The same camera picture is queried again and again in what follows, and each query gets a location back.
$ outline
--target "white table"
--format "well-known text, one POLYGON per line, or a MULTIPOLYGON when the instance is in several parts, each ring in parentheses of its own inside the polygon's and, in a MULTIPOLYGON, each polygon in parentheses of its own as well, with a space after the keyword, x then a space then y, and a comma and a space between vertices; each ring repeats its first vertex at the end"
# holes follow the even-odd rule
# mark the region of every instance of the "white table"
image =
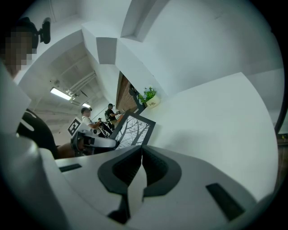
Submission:
POLYGON ((242 73, 180 92, 140 115, 156 122, 148 145, 211 163, 257 201, 273 192, 278 171, 274 127, 242 73))

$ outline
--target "ceiling light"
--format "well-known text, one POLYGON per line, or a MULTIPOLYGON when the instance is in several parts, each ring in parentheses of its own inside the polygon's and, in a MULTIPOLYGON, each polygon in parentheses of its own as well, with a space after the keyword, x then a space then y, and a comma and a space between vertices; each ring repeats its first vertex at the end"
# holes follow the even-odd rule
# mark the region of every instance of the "ceiling light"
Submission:
POLYGON ((54 87, 50 90, 50 92, 53 93, 53 94, 55 94, 55 95, 57 95, 57 96, 59 96, 59 97, 62 97, 62 98, 64 98, 64 99, 66 99, 66 100, 70 100, 70 99, 71 99, 70 96, 64 94, 63 92, 57 90, 57 89, 54 88, 54 87))
POLYGON ((87 105, 86 103, 83 103, 83 106, 87 107, 87 108, 90 108, 91 106, 90 105, 87 105))

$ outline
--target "picture frame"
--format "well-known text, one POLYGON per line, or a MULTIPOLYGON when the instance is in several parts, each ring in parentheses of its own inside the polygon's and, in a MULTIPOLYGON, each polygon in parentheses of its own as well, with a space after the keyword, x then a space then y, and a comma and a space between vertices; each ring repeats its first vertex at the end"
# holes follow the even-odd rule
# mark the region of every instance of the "picture frame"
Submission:
POLYGON ((120 142, 117 149, 131 145, 147 145, 155 124, 154 121, 127 111, 110 135, 110 139, 120 142))

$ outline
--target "black sleeve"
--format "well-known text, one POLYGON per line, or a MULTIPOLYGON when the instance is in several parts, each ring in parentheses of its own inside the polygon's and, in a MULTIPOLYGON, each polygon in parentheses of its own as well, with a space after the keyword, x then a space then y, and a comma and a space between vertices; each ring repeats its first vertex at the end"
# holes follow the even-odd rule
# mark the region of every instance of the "black sleeve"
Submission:
POLYGON ((58 150, 53 135, 45 122, 28 109, 24 113, 22 119, 24 122, 20 122, 17 133, 32 139, 39 148, 50 150, 54 158, 58 159, 58 150))

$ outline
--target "white shirt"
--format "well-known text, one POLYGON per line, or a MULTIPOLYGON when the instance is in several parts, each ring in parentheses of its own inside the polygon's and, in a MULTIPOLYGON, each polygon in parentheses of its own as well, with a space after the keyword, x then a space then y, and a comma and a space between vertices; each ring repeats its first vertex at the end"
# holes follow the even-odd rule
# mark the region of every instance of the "white shirt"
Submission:
MULTIPOLYGON (((81 119, 81 120, 82 120, 82 122, 83 122, 84 124, 86 124, 86 125, 94 124, 94 122, 91 121, 90 118, 89 118, 89 117, 86 117, 86 116, 82 116, 82 119, 81 119)), ((97 130, 97 135, 99 135, 99 134, 101 133, 100 129, 96 128, 96 130, 97 130)))

